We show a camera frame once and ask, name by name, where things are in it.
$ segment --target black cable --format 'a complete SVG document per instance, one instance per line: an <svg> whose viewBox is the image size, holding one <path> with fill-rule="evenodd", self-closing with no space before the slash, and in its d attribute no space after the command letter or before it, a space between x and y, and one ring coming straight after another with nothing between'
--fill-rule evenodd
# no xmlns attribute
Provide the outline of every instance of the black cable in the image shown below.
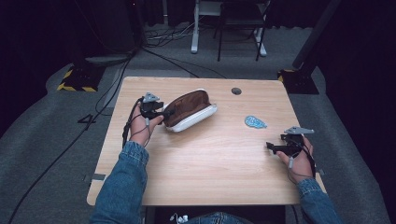
<svg viewBox="0 0 396 224"><path fill-rule="evenodd" d="M151 139L151 131L149 130L149 126L146 126L148 128L148 141L145 144L145 147L148 145L149 140Z"/></svg>
<svg viewBox="0 0 396 224"><path fill-rule="evenodd" d="M293 213L294 213L294 218L296 219L296 223L299 224L300 221L298 220L298 216L297 216L297 212L296 212L296 208L294 207L294 205L291 206L291 208L293 209Z"/></svg>
<svg viewBox="0 0 396 224"><path fill-rule="evenodd" d="M150 51L150 50L148 50L148 49L145 49L145 48L142 48L142 50L145 51L145 52L147 52L147 53L150 53L150 54L152 54L152 55L155 55L155 56L157 56L157 57L159 57L159 58L162 58L162 59L168 61L169 63L172 63L172 64L174 64L175 66L177 66L177 67L183 69L184 71L188 72L189 74L191 74L191 75L193 75L193 76L195 76L195 77L198 77L198 76L195 75L193 72L191 72L191 71L187 70L186 68L184 68L184 67L178 65L177 63L174 63L174 62L170 61L169 59L167 59L166 57L162 56L161 54L154 53L154 52L152 52L152 51Z"/></svg>
<svg viewBox="0 0 396 224"><path fill-rule="evenodd" d="M82 8L79 6L79 3L77 2L77 0L74 0L74 2L75 2L76 6L77 6L77 8L78 8L79 13L82 15L82 17L84 18L85 22L87 22L88 26L90 27L90 29L91 29L93 35L94 35L95 38L103 45L103 47L105 47L106 49L108 49L108 50L110 50L110 51L112 51L112 52L115 52L115 53L127 53L127 54L129 54L129 53L131 53L131 52L134 51L134 48L131 49L130 51L122 52L122 51L117 51L117 50L114 50L114 49L108 47L108 46L101 40L101 38L99 38L98 34L93 30L93 27L91 26L90 21L88 20L87 16L85 16L85 14L84 14L84 12L82 11Z"/></svg>
<svg viewBox="0 0 396 224"><path fill-rule="evenodd" d="M110 61L105 61L105 62L94 62L94 61L89 61L86 59L86 61L96 67L109 67L112 65L120 64L120 63L126 63L132 57L133 57L132 54L128 54L128 55L125 55L125 58L117 59L117 60L110 60Z"/></svg>
<svg viewBox="0 0 396 224"><path fill-rule="evenodd" d="M117 76L116 80L111 84L110 88L108 88L108 90L107 90L107 91L100 97L100 99L96 102L96 105L95 105L95 111L96 111L96 113L100 113L100 114L103 115L103 116L111 116L111 114L103 114L103 113L99 112L99 110L98 110L97 107L98 107L100 101L110 92L110 90L113 88L113 86L114 86L114 85L116 84L116 82L118 81L119 84L117 85L117 88L116 88L115 91L113 92L113 94L116 94L117 89L118 89L118 87L120 86L120 83L122 82L123 73L122 73L122 75L121 75L121 70L122 70L122 67L123 67L124 65L125 65L125 64L123 64L123 65L121 66L121 68L119 69L119 75Z"/></svg>
<svg viewBox="0 0 396 224"><path fill-rule="evenodd" d="M174 29L172 30L172 35L177 34L177 35L182 35L184 31L189 30L189 27L185 27L185 28L179 28L179 29ZM147 40L154 40L154 39L161 39L164 37L168 37L168 31L170 31L169 29L158 29L158 30L148 30L145 31L146 33L146 39Z"/></svg>
<svg viewBox="0 0 396 224"><path fill-rule="evenodd" d="M314 161L314 158L311 156L311 153L309 153L308 147L305 144L301 145L300 143L298 143L292 139L289 139L288 141L293 142L297 147L299 147L306 154L306 157L309 160L309 164L311 165L312 176L314 177L314 179L316 179L317 172L315 169L315 161Z"/></svg>
<svg viewBox="0 0 396 224"><path fill-rule="evenodd" d="M147 127L148 127L148 126L145 126L145 127L144 127L142 130L140 130L139 132L131 134L131 137L130 137L130 138L132 138L135 134L138 134L138 133L141 133L141 132L145 131L145 130L147 129Z"/></svg>
<svg viewBox="0 0 396 224"><path fill-rule="evenodd" d="M152 37L148 37L147 40L154 40L154 39L158 38L158 43L157 44L149 44L149 43L147 43L145 47L147 47L147 48L163 47L163 46L169 44L173 40L179 40L179 39L182 39L182 38L186 37L187 35L192 35L191 30L193 28L192 27L193 25L194 25L194 23L189 25L189 26L187 26L187 27L185 27L185 28L174 29L170 34L167 33L169 31L169 29L167 29L161 35L155 35L155 36L152 36Z"/></svg>
<svg viewBox="0 0 396 224"><path fill-rule="evenodd" d="M125 64L125 66L123 67L122 70L122 74L125 72L125 68L128 66L128 63L131 61L131 59L129 59L129 61ZM15 215L17 215L17 212L19 210L19 208L21 207L21 204L23 203L24 199L27 197L27 195L30 193L30 191L35 187L35 185L38 183L38 181L41 180L41 178L50 170L50 168L52 168L52 166L64 155L64 153L66 153L71 146L73 146L77 140L82 136L82 134L88 130L88 128L91 126L91 124L93 124L94 121L96 121L96 119L99 117L99 115L101 115L101 113L106 109L106 107L108 106L108 104L110 103L110 101L113 99L113 97L115 96L115 93L111 96L110 100L106 103L106 105L100 110L99 113L97 113L93 119L91 119L87 125L84 127L84 129L82 129L82 131L78 134L78 136L69 144L69 146L67 146L67 148L46 168L46 170L44 170L44 172L35 180L35 182L29 187L28 190L26 190L26 192L23 194L23 196L21 197L21 199L18 201L17 206L15 207L14 211L12 212L12 215L10 217L10 219L8 220L8 224L12 223L12 220L14 219Z"/></svg>
<svg viewBox="0 0 396 224"><path fill-rule="evenodd" d="M165 58L170 59L170 60L174 60L174 61L177 61L177 62L180 62L180 63L186 63L186 64L190 64L190 65L194 65L194 66L197 66L197 67L200 67L200 68L207 69L207 70L212 71L212 72L218 74L219 76L224 77L225 79L227 79L227 77L225 77L224 75L222 75L222 74L219 73L218 71L215 71L215 70L213 70L213 69L211 69L211 68L204 67L204 66L198 65L198 64L196 64L196 63L184 62L184 61L181 61L181 60L175 59L175 58L170 58L170 57L165 57Z"/></svg>
<svg viewBox="0 0 396 224"><path fill-rule="evenodd" d="M142 101L143 101L143 97L141 97L141 98L136 100L136 102L134 103L134 106L132 107L131 113L129 114L128 120L125 123L125 126L123 128L123 132L122 132L122 147L125 147L125 144L126 144L126 141L127 141L126 139L128 137L128 132L129 132L129 129L131 127L132 121L134 121L134 119L138 117L138 116L136 116L136 117L133 118L134 110L136 109L137 104L139 102L142 102Z"/></svg>

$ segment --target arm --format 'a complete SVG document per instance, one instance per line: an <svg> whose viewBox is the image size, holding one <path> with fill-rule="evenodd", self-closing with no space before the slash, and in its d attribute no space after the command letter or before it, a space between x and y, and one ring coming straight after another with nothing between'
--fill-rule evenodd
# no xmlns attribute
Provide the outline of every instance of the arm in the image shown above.
<svg viewBox="0 0 396 224"><path fill-rule="evenodd" d="M140 207L147 184L146 164L149 154L144 145L163 117L146 125L140 106L134 111L131 138L119 155L119 160L102 186L90 218L91 223L140 223Z"/></svg>
<svg viewBox="0 0 396 224"><path fill-rule="evenodd" d="M297 188L303 212L313 223L343 223L329 196L322 191L315 179L302 180Z"/></svg>
<svg viewBox="0 0 396 224"><path fill-rule="evenodd" d="M312 156L314 147L307 138L304 138L304 147ZM276 155L289 167L290 158L285 153L278 151ZM289 172L291 180L297 184L301 207L307 219L313 223L342 223L329 196L312 177L311 165L304 152L293 160Z"/></svg>

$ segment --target hand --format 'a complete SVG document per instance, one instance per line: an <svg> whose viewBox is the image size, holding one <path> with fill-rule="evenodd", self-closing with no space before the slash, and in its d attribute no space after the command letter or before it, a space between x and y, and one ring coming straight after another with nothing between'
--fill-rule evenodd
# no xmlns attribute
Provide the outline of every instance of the hand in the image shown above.
<svg viewBox="0 0 396 224"><path fill-rule="evenodd" d="M312 156L314 152L314 146L311 145L309 140L304 137L305 149ZM278 151L276 155L289 167L290 157L285 153ZM290 169L291 178L295 181L295 183L299 183L302 180L313 178L311 163L305 152L301 151L300 154L294 158L293 165Z"/></svg>
<svg viewBox="0 0 396 224"><path fill-rule="evenodd" d="M144 147L147 141L150 139L155 126L163 121L163 116L160 115L155 119L151 119L147 127L146 119L140 114L140 104L138 104L134 110L132 118L131 137L129 140L134 141L140 146Z"/></svg>

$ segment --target finger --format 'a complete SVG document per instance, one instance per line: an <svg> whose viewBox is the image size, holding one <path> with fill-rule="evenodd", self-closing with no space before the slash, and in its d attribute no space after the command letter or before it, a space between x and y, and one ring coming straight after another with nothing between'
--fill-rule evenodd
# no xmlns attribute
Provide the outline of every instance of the finger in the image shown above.
<svg viewBox="0 0 396 224"><path fill-rule="evenodd" d="M163 115L160 115L160 116L158 116L158 117L152 119L152 120L150 121L150 123L149 123L150 129L151 129L151 130L154 129L155 126L157 126L159 123L161 123L161 121L163 121Z"/></svg>
<svg viewBox="0 0 396 224"><path fill-rule="evenodd" d="M134 117L140 115L140 103L136 105L136 108L134 109Z"/></svg>
<svg viewBox="0 0 396 224"><path fill-rule="evenodd" d="M288 164L288 163L289 163L289 157L288 157L284 152L278 151L278 152L276 153L276 155L277 155L283 162L285 162L285 164Z"/></svg>
<svg viewBox="0 0 396 224"><path fill-rule="evenodd" d="M304 137L304 145L308 149L309 154L311 154L312 156L312 154L314 153L314 146L312 146L312 144L309 142L309 140L306 137Z"/></svg>

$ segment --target jeans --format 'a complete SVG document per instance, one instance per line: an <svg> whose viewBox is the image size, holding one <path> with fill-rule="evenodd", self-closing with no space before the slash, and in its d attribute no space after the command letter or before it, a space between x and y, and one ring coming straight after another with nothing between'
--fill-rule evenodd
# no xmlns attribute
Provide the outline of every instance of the jeans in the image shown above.
<svg viewBox="0 0 396 224"><path fill-rule="evenodd" d="M99 192L90 218L91 223L141 223L140 207L148 181L148 161L149 154L142 146L130 141L126 143L119 160ZM303 180L297 188L308 223L342 223L331 200L315 179ZM241 217L220 212L195 217L185 223L250 224Z"/></svg>

